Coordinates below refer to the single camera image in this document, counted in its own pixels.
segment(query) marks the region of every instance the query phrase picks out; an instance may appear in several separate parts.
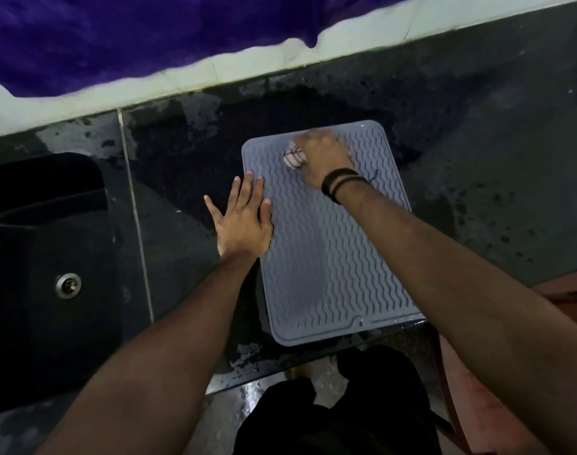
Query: wet countertop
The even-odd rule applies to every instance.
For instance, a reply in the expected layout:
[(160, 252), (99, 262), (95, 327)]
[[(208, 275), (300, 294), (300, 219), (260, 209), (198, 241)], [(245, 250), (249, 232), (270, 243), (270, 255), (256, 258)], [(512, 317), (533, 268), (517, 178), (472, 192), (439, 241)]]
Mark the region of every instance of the wet countertop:
[[(125, 150), (116, 112), (0, 137), (0, 164), (95, 159), (128, 341), (217, 263), (203, 195), (226, 201), (244, 142), (363, 119), (383, 125), (424, 221), (527, 285), (577, 269), (577, 3), (125, 108)], [(208, 391), (390, 332), (277, 344), (257, 264)]]

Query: sink basin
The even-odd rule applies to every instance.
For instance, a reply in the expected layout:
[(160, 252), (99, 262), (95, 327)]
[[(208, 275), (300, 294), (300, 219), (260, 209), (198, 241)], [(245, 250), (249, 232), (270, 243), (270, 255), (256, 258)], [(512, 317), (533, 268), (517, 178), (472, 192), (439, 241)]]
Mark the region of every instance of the sink basin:
[(0, 166), (0, 411), (76, 390), (121, 344), (113, 236), (88, 156)]

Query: person's left arm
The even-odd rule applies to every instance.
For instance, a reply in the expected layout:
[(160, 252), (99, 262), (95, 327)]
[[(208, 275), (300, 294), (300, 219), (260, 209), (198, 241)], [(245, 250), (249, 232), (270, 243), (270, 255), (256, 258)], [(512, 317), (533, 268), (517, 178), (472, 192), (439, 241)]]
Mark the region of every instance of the person's left arm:
[(219, 265), (169, 315), (101, 367), (38, 454), (183, 451), (222, 355), (240, 286), (269, 247), (271, 202), (262, 202), (262, 179), (251, 198), (252, 183), (252, 173), (241, 188), (240, 178), (234, 180), (225, 216), (205, 197), (217, 230)]

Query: gray silicone mat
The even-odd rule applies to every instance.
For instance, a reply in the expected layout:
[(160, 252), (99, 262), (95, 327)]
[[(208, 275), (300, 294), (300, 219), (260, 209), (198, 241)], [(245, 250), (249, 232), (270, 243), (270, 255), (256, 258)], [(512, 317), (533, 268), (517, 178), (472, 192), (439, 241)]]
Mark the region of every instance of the gray silicone mat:
[[(345, 137), (356, 168), (410, 210), (383, 127), (359, 121), (330, 127)], [(397, 277), (343, 207), (310, 189), (282, 157), (300, 132), (250, 139), (245, 172), (265, 178), (274, 237), (261, 258), (271, 332), (285, 346), (422, 319)]]

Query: purple curtain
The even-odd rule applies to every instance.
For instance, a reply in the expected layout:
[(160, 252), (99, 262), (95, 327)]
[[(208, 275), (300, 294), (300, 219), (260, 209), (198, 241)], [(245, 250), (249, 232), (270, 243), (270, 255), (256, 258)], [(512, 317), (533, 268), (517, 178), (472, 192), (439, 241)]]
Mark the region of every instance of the purple curtain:
[(290, 37), (313, 47), (334, 23), (398, 1), (0, 0), (0, 83), (58, 96)]

